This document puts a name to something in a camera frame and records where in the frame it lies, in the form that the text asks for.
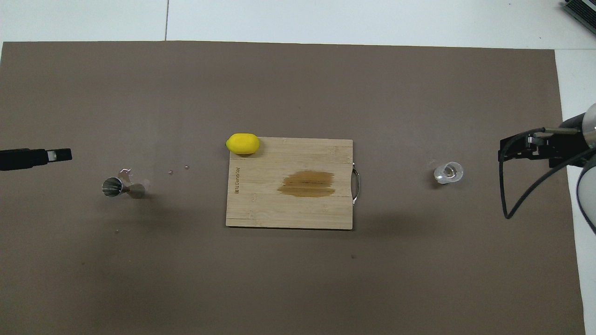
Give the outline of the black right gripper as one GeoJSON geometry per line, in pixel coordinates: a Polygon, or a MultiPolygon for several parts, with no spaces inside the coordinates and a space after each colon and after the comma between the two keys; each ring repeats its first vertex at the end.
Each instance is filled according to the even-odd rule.
{"type": "Polygon", "coordinates": [[[546,159],[549,161],[549,167],[553,168],[590,149],[581,132],[575,135],[541,136],[539,139],[542,140],[542,144],[537,146],[537,149],[528,141],[535,135],[535,133],[522,133],[500,140],[499,161],[529,159],[536,151],[534,159],[546,159]]]}

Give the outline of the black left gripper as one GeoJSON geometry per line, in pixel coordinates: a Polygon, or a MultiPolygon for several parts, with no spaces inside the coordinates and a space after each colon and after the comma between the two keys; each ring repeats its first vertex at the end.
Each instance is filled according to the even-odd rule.
{"type": "Polygon", "coordinates": [[[71,161],[72,159],[72,150],[70,148],[31,151],[28,148],[1,150],[0,170],[30,169],[31,166],[42,166],[54,162],[71,161]]]}

